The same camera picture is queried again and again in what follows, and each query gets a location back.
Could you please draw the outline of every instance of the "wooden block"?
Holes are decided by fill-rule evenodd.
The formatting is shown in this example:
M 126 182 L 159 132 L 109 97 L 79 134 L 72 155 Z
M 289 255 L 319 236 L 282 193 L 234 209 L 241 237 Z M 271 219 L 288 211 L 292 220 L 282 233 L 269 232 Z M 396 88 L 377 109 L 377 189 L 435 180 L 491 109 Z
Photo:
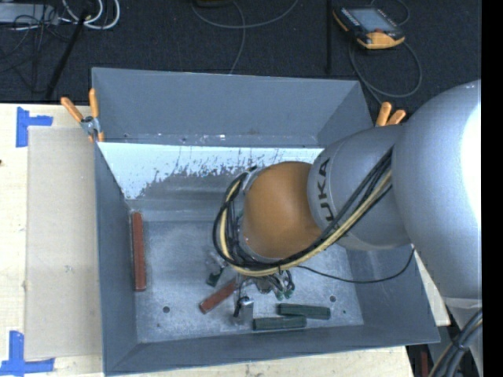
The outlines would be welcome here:
M 145 245 L 143 244 L 143 217 L 139 212 L 131 214 L 131 233 L 133 235 L 134 290 L 141 292 L 147 288 L 147 276 L 145 271 Z

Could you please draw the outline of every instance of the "white cable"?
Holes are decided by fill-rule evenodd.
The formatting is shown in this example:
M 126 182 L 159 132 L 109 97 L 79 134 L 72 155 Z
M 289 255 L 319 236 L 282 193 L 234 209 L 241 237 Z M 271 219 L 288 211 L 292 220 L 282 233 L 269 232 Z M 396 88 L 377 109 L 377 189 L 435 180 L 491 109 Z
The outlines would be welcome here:
M 91 18 L 90 20 L 85 21 L 84 25 L 96 21 L 98 18 L 100 18 L 101 14 L 103 13 L 103 1 L 102 0 L 97 0 L 97 1 L 98 1 L 99 5 L 100 5 L 100 10 L 99 10 L 98 14 L 94 18 Z M 66 0 L 61 0 L 61 2 L 63 3 L 65 11 L 67 11 L 68 14 L 70 14 L 70 16 L 76 22 L 74 22 L 72 20 L 69 20 L 68 18 L 63 18 L 63 17 L 60 17 L 60 20 L 65 21 L 65 22 L 72 22 L 73 24 L 76 24 L 77 22 L 79 22 L 79 18 L 75 15 L 75 13 L 73 11 L 70 10 L 70 6 L 66 2 Z
M 73 13 L 70 10 L 70 7 L 68 6 L 68 3 L 66 2 L 66 0 L 61 0 L 61 1 L 63 2 L 63 6 L 64 6 L 65 10 L 68 12 L 68 14 L 70 14 L 70 16 L 75 21 L 79 21 L 79 18 L 75 15 L 75 13 Z M 98 18 L 100 18 L 101 14 L 103 13 L 103 2 L 101 0 L 98 0 L 98 2 L 100 4 L 100 11 L 99 11 L 99 13 L 94 18 L 91 18 L 90 20 L 84 21 L 84 26 L 88 27 L 89 29 L 96 29 L 96 30 L 105 30 L 105 29 L 110 29 L 112 27 L 115 27 L 116 24 L 119 22 L 119 18 L 120 18 L 120 4 L 119 4 L 119 0 L 113 0 L 113 1 L 114 1 L 115 6 L 116 6 L 116 16 L 115 16 L 115 18 L 113 19 L 113 21 L 110 24 L 101 25 L 101 26 L 100 25 L 93 25 L 92 24 Z M 63 20 L 63 21 L 69 21 L 66 18 L 61 18 L 61 20 Z

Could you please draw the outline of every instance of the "bin floor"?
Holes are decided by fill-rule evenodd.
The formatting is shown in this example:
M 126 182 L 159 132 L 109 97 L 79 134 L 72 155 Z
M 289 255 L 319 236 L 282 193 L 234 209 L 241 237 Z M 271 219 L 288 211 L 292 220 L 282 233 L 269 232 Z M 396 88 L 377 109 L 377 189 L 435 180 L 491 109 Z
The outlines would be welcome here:
M 199 310 L 200 302 L 236 276 L 228 267 L 217 287 L 205 282 L 210 272 L 205 265 L 207 253 L 214 250 L 211 222 L 146 221 L 144 226 L 147 289 L 135 294 L 140 342 L 254 333 L 251 324 L 235 325 L 232 322 L 233 296 L 207 314 Z M 337 245 L 304 265 L 351 278 L 346 249 Z M 290 299 L 281 302 L 326 306 L 332 310 L 330 320 L 308 320 L 307 328 L 363 323 L 354 285 L 306 269 L 291 271 L 296 289 Z M 255 300 L 254 317 L 276 316 L 276 305 L 280 301 L 273 292 L 260 294 L 255 285 L 244 290 Z

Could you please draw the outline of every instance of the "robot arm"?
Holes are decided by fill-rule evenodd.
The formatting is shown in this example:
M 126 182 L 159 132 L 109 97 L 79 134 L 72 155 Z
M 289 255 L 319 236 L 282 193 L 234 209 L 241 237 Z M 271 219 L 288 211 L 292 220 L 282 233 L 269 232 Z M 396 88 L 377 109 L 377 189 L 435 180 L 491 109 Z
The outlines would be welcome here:
M 312 165 L 251 172 L 226 195 L 230 203 L 246 181 L 240 225 L 226 232 L 224 204 L 215 247 L 239 273 L 261 278 L 334 243 L 364 251 L 412 244 L 460 328 L 482 323 L 480 112 L 480 81 L 470 82 L 404 125 L 334 142 Z M 482 371 L 482 339 L 471 342 Z

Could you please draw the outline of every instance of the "black carpet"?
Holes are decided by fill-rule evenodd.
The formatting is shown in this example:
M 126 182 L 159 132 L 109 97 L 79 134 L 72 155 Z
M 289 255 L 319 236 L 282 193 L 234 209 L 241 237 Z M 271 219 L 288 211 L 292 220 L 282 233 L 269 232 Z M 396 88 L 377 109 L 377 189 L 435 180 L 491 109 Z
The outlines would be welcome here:
M 16 1 L 45 2 L 62 13 L 60 0 Z M 369 5 L 372 0 L 343 1 Z M 84 0 L 67 2 L 80 13 Z M 356 69 L 349 54 L 353 42 L 333 19 L 327 61 L 327 0 L 236 0 L 213 8 L 191 0 L 119 3 L 115 27 L 83 29 L 50 101 L 68 96 L 87 104 L 92 67 L 331 79 L 361 79 L 359 73 L 390 94 L 363 88 L 372 116 L 383 100 L 410 115 L 439 93 L 481 78 L 482 0 L 376 0 L 374 5 L 398 23 L 409 10 L 402 25 L 406 43 L 378 52 L 356 49 Z M 104 4 L 110 22 L 112 0 Z M 197 13 L 237 28 L 209 24 Z M 239 28 L 243 21 L 245 30 Z M 0 26 L 0 101 L 46 102 L 47 86 L 75 25 L 61 22 L 29 31 L 12 27 Z

